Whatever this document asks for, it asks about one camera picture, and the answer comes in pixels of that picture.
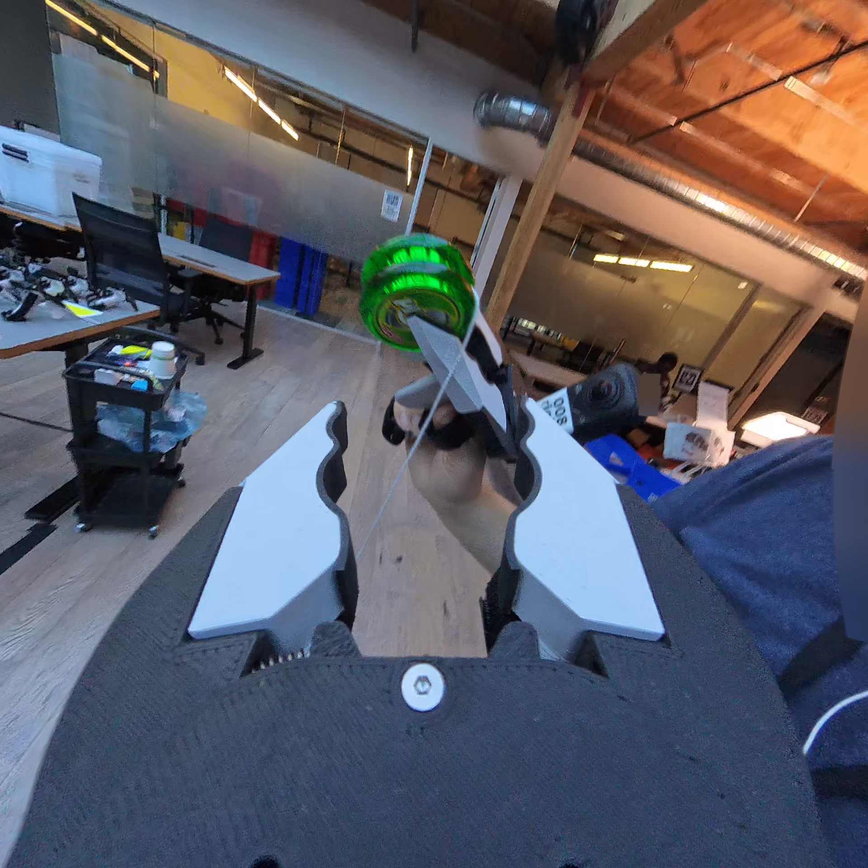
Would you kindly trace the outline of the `stack of blue bins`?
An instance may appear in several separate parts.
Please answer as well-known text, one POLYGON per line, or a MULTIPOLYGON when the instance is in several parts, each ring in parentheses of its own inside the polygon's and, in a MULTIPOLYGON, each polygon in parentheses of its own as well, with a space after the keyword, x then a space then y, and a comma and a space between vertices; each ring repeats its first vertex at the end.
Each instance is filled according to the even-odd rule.
POLYGON ((279 278, 274 303, 310 319, 320 310, 329 255, 325 251, 293 241, 279 240, 279 278))

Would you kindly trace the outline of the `black mesh office chair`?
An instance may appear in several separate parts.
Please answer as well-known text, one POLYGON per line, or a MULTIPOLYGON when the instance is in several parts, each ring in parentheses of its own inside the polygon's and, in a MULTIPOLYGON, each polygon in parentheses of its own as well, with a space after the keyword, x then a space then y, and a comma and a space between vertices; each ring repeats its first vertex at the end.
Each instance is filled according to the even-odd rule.
POLYGON ((164 259, 154 221, 72 194, 92 288, 119 289, 135 302, 158 308, 156 325, 135 327, 137 336, 167 338, 180 325, 203 317, 189 278, 164 259))

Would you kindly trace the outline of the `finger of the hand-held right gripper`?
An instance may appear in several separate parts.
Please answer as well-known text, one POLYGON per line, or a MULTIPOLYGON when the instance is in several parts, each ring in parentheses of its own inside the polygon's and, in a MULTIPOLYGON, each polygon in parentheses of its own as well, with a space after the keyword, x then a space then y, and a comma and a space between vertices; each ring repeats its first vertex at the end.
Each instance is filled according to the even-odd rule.
POLYGON ((503 382, 507 365, 504 348, 483 314, 478 311, 466 336, 466 353, 488 382, 503 382))
POLYGON ((509 383, 509 367, 503 382, 488 382, 462 339, 418 315, 408 325, 430 373, 407 386, 407 407, 433 410, 448 400, 459 415, 484 418, 482 429, 508 434, 509 399, 502 385, 509 383))

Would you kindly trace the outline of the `green transparent yoyo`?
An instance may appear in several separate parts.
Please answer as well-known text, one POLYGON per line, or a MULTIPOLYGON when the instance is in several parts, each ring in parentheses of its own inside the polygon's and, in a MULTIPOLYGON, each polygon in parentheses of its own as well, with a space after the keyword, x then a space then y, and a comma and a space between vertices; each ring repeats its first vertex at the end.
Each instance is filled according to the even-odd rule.
POLYGON ((463 340, 476 316, 475 278, 468 261, 456 246, 429 233, 397 236, 375 248, 363 264, 361 287, 364 325, 397 350, 420 351, 410 318, 463 340))

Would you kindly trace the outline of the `white printed box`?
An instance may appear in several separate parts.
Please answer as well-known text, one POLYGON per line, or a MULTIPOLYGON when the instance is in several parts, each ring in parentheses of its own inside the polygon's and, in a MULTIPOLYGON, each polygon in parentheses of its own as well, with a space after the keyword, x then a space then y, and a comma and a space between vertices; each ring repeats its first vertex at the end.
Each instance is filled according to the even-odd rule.
POLYGON ((730 394, 728 387, 702 380, 686 404, 676 402, 664 417, 664 459, 710 469, 728 464, 734 445, 728 425, 730 394))

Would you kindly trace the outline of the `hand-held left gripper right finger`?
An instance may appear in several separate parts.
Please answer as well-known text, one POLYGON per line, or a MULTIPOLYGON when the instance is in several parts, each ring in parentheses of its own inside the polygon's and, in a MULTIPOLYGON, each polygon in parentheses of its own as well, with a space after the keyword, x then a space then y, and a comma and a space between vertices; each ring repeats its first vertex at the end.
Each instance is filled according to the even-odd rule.
POLYGON ((659 643, 666 630, 609 472, 529 398, 519 412, 515 487, 502 563, 483 598, 487 650, 530 624, 540 654, 575 660, 589 633, 659 643))

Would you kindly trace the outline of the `black utility cart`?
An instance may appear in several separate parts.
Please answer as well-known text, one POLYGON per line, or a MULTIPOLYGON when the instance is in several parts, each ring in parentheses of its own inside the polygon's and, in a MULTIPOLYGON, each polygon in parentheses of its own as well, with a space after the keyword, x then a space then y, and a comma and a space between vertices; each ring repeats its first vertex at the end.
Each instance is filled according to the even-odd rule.
POLYGON ((150 370, 148 354, 160 342, 175 343, 160 331, 115 329, 63 373, 79 534, 138 529, 154 539, 168 500, 186 484, 180 456, 190 435, 169 435, 159 423, 173 424, 172 415, 184 409, 181 379, 198 353, 175 343, 174 370, 160 377, 150 370))

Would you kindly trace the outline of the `person's blue shirt torso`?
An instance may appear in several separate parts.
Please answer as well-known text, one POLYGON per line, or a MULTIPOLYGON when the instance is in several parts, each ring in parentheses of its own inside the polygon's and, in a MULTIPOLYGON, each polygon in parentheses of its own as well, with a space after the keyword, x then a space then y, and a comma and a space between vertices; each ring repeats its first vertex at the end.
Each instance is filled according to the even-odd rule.
POLYGON ((712 579, 778 684, 837 866, 867 864, 867 651, 840 605, 833 437, 775 443, 653 511, 712 579))

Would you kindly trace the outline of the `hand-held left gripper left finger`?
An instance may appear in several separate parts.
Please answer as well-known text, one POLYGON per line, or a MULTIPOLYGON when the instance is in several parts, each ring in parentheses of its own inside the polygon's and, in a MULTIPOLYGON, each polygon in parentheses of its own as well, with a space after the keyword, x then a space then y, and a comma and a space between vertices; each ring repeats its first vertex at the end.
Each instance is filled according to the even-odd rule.
POLYGON ((241 487, 189 635, 264 632, 276 650, 310 650, 319 625, 352 625, 359 595, 346 487, 344 403, 327 404, 241 487))

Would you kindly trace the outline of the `grey table with wooden edge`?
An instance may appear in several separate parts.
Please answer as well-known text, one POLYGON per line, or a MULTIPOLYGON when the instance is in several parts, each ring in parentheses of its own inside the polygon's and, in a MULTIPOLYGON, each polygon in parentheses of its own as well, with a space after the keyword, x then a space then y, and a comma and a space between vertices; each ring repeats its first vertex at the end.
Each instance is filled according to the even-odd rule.
POLYGON ((70 366, 83 359, 90 344, 104 340, 116 331, 157 320, 160 309, 144 302, 137 310, 112 309, 94 317, 79 318, 66 313, 55 319, 47 308, 33 307, 27 320, 1 322, 1 359, 11 360, 29 353, 63 353, 70 366))

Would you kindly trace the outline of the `dark office chair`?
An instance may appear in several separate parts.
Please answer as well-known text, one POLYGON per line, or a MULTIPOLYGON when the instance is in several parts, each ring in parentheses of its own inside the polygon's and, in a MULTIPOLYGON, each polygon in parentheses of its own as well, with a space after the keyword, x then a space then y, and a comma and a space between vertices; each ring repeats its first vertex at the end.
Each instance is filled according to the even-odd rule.
POLYGON ((249 226, 236 225, 209 213, 198 237, 198 246, 248 262, 254 234, 249 226))

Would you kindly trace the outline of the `wooden post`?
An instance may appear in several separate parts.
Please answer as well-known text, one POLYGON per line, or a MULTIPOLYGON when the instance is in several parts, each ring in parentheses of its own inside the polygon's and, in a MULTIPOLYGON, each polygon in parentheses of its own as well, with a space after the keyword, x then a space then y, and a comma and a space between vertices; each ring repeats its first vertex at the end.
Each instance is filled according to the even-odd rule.
POLYGON ((573 76, 486 309, 486 319, 495 331, 500 330, 508 313, 558 184, 573 155, 593 93, 585 76, 573 76))

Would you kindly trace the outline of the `person's right forearm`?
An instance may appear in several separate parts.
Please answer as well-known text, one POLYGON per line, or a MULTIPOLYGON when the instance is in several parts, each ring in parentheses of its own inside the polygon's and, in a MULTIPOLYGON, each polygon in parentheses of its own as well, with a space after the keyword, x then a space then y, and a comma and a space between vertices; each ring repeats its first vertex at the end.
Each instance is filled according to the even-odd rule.
POLYGON ((432 506, 450 534, 488 577, 493 577, 503 561, 506 531, 515 505, 496 491, 483 489, 470 500, 432 506))

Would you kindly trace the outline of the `blue plastic bin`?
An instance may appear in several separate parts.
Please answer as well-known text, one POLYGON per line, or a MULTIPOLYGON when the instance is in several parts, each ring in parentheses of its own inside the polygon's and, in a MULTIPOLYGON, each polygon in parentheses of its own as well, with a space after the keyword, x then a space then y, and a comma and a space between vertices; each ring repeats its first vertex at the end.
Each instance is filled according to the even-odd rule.
POLYGON ((626 440, 614 434, 585 443, 584 448, 613 476, 616 483, 629 487, 647 504, 678 490, 682 485, 646 462, 626 440))

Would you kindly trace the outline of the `stack of white storage bins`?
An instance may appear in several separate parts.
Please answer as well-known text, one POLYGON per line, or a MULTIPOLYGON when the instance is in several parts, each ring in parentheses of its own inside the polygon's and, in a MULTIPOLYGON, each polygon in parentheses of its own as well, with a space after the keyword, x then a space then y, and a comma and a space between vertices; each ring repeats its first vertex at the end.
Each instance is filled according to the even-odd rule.
POLYGON ((95 200, 103 162, 42 136, 1 127, 1 199, 50 216, 76 217, 74 195, 95 200))

